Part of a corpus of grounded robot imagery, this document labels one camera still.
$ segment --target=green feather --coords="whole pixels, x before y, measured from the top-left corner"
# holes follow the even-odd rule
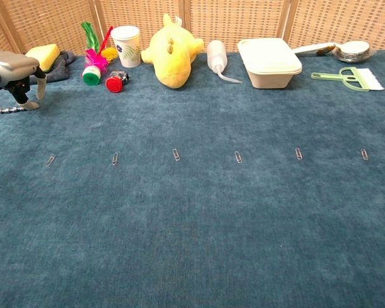
[[[97,35],[95,34],[94,30],[92,29],[91,23],[87,21],[83,21],[81,23],[81,27],[85,31],[85,36],[87,38],[87,49],[94,49],[96,53],[98,53],[98,49],[100,47],[100,44],[98,42]]]

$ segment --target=squeeze bottle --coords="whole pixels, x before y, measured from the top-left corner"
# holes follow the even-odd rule
[[[227,54],[225,53],[225,47],[222,41],[213,40],[207,46],[207,63],[208,67],[221,79],[231,81],[235,83],[242,83],[242,81],[225,77],[222,75],[225,67],[227,66]]]

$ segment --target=pink feather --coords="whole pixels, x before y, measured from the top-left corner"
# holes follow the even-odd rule
[[[85,53],[85,67],[94,65],[103,73],[107,71],[108,62],[103,56],[98,55],[94,49],[86,49]]]

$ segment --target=yellow stuffed toy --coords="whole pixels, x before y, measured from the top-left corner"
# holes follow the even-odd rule
[[[142,61],[154,65],[155,76],[167,87],[177,89],[190,76],[191,62],[203,50],[204,41],[164,14],[164,27],[151,38],[150,46],[141,51]]]

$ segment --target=small bottle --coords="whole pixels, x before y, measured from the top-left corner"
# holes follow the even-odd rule
[[[95,65],[90,65],[84,69],[82,77],[86,85],[98,85],[101,78],[101,71]]]
[[[222,75],[225,67],[227,66],[227,53],[225,52],[225,47],[222,41],[213,40],[207,46],[207,63],[208,67],[218,76],[226,81],[231,81],[235,83],[242,83],[242,81],[225,77]]]

